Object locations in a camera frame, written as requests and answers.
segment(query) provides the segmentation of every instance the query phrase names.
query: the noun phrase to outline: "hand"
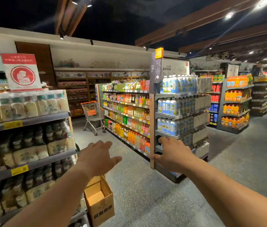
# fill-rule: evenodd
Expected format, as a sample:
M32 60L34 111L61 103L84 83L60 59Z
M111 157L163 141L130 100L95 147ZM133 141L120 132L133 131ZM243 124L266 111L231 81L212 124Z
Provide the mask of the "hand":
M90 179L105 175L122 160L121 156L110 157L109 149L112 144L110 141L103 143L101 140L90 143L80 151L74 167L82 169Z
M185 165L196 158L191 149L181 140L162 136L158 142L162 144L163 154L155 154L152 159L169 171L184 173Z

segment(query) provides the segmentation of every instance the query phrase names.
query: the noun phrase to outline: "price tag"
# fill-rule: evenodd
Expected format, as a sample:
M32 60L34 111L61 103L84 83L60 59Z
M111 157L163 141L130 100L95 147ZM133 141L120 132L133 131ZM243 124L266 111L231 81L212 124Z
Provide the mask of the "price tag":
M4 126L4 130L7 129L12 129L12 128L16 128L16 127L21 127L23 126L22 120L16 120L16 121L11 121L11 122L5 122L3 123Z
M20 166L20 167L17 167L17 168L14 168L14 169L10 170L11 176L22 174L22 173L24 173L26 171L28 171L28 165Z
M163 48L157 48L155 52L155 58L160 59L163 58L164 49Z

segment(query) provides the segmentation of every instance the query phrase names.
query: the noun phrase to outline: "circular red logo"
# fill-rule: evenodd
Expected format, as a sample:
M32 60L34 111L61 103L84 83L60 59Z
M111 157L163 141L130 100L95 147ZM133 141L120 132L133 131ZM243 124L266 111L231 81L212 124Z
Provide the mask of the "circular red logo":
M28 86L35 82L36 75L26 66L17 66L10 71L11 79L19 85Z

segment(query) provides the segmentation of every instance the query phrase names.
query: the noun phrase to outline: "outstretched arm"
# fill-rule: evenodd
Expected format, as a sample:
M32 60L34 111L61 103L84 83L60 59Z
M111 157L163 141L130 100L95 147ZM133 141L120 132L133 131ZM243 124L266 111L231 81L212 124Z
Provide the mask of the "outstretched arm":
M266 197L195 157L182 141L161 137L159 142L163 154L154 155L153 159L191 179L227 227L267 227Z
M4 227L66 227L89 181L94 176L105 175L122 160L120 156L110 158L111 145L112 142L90 143L80 151L77 163L73 167Z

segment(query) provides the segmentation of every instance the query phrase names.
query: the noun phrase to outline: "cardboard box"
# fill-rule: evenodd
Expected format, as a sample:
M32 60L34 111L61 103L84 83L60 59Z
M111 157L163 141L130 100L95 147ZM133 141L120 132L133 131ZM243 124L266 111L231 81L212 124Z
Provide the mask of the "cardboard box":
M84 197L93 227L114 216L113 193L103 176L94 177L88 183Z

